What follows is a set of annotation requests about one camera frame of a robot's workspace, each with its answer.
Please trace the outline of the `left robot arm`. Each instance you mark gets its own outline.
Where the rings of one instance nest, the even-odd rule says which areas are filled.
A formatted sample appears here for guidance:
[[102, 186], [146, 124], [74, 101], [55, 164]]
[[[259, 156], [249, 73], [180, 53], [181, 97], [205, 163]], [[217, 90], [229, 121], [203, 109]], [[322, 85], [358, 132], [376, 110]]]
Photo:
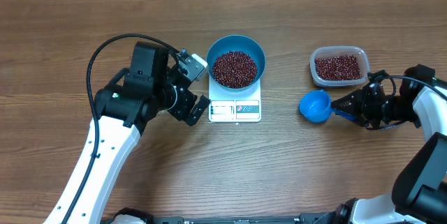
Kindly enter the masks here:
[[160, 111], [190, 126], [210, 104], [189, 91], [208, 72], [207, 62], [186, 50], [137, 42], [131, 65], [97, 92], [80, 158], [46, 223], [100, 223], [120, 170], [147, 123]]

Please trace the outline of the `red adzuki beans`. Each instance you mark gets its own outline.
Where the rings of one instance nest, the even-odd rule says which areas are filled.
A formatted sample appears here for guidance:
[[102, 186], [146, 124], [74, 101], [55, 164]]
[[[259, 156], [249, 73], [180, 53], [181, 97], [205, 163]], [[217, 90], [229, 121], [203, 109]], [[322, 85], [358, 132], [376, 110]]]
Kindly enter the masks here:
[[[355, 56], [345, 54], [327, 59], [315, 59], [316, 74], [323, 80], [358, 80], [362, 77]], [[254, 60], [242, 51], [230, 51], [217, 57], [212, 66], [215, 80], [229, 88], [242, 88], [251, 84], [258, 74]]]

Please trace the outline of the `blue plastic measuring scoop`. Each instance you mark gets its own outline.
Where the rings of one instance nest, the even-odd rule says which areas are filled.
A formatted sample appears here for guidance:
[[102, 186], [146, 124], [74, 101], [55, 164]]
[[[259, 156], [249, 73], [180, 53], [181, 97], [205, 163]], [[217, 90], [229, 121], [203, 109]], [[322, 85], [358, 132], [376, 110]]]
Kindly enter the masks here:
[[337, 110], [331, 106], [329, 93], [324, 90], [315, 90], [306, 94], [298, 105], [299, 112], [310, 122], [319, 124], [326, 122], [332, 114], [344, 117], [350, 121], [354, 116]]

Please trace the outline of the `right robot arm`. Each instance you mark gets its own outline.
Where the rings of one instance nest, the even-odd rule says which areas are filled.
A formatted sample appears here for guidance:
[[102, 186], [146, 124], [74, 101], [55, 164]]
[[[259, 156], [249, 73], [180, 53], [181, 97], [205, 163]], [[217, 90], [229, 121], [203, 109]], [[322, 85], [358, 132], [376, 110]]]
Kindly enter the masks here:
[[422, 128], [425, 144], [401, 171], [389, 194], [351, 199], [320, 222], [445, 223], [446, 222], [446, 82], [433, 68], [418, 64], [399, 76], [390, 95], [382, 81], [397, 79], [384, 70], [368, 73], [368, 83], [334, 100], [335, 114], [379, 130], [411, 122]]

